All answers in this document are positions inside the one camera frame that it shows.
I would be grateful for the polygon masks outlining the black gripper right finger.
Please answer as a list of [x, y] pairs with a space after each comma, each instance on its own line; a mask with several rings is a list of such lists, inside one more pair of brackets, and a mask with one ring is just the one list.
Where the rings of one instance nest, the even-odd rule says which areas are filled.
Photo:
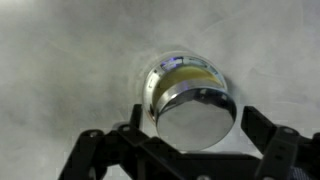
[[256, 180], [320, 180], [320, 133], [311, 138], [276, 125], [253, 106], [245, 106], [241, 129], [263, 155]]

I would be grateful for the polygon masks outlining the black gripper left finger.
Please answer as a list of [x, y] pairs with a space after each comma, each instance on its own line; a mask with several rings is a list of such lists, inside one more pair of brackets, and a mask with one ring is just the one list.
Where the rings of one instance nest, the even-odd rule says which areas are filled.
[[142, 105], [135, 104], [128, 123], [105, 134], [99, 129], [82, 132], [58, 180], [103, 180], [111, 166], [119, 165], [132, 180], [180, 180], [165, 149], [140, 129]]

